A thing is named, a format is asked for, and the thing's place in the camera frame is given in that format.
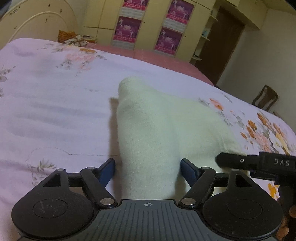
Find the poster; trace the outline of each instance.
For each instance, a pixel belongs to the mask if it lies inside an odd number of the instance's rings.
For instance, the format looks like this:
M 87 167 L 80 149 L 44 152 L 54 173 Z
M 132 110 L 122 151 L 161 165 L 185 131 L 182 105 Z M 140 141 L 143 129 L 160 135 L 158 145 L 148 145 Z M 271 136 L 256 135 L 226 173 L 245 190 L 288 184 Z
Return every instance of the poster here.
M 141 20 L 119 16 L 112 45 L 132 50 L 140 25 Z
M 119 15 L 142 20 L 149 0 L 124 0 Z
M 183 0 L 172 0 L 163 26 L 184 33 L 194 5 Z
M 168 28 L 162 28 L 155 46 L 156 52 L 174 56 L 181 41 L 182 34 Z

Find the shelf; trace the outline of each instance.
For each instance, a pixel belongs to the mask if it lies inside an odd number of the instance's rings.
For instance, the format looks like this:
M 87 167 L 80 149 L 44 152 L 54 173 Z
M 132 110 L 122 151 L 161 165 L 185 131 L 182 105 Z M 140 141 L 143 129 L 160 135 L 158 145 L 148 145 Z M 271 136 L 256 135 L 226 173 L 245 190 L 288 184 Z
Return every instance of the shelf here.
M 196 56 L 192 56 L 192 59 L 195 59 L 195 60 L 198 60 L 198 61 L 201 61 L 202 59 L 201 58 L 199 58 L 199 57 L 196 57 Z
M 218 19 L 215 18 L 212 14 L 210 15 L 211 18 L 215 19 L 218 22 Z
M 202 35 L 201 37 L 204 38 L 205 40 L 209 40 L 207 37 L 205 37 L 205 36 L 203 36 L 203 35 Z

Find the brown door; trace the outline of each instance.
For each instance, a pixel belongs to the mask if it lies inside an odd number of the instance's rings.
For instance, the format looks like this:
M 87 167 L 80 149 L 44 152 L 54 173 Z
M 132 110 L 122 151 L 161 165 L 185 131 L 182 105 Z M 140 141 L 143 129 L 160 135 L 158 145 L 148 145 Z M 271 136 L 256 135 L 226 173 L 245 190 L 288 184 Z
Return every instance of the brown door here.
M 215 22 L 209 32 L 208 39 L 202 48 L 195 66 L 216 84 L 227 65 L 239 40 L 244 24 L 224 8 L 220 8 Z

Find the wooden chair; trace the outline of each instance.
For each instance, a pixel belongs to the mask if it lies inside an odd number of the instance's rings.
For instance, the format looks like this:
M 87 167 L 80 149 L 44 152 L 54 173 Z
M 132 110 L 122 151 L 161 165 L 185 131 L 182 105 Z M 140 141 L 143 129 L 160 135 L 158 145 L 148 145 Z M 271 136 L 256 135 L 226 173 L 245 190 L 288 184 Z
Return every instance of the wooden chair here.
M 269 111 L 269 108 L 278 100 L 278 94 L 268 85 L 265 85 L 260 94 L 253 100 L 252 105 L 262 109 Z

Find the black device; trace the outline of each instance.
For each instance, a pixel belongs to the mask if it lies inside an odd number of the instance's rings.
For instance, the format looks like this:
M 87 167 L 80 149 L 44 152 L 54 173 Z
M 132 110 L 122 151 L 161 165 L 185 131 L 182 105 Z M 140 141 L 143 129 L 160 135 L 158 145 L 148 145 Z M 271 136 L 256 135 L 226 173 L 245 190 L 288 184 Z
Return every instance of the black device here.
M 115 161 L 80 173 L 57 169 L 12 209 L 19 241 L 268 240 L 281 225 L 281 206 L 238 169 L 230 174 L 182 159 L 191 189 L 174 200 L 121 200 L 105 189 Z M 85 196 L 69 187 L 82 187 Z M 212 196 L 214 187 L 227 187 Z
M 260 152 L 259 155 L 235 155 L 220 153 L 216 162 L 221 167 L 249 170 L 250 176 L 274 181 L 279 186 L 281 206 L 286 216 L 296 205 L 296 157 L 276 153 Z M 289 233 L 285 241 L 295 240 L 296 220 L 289 221 Z

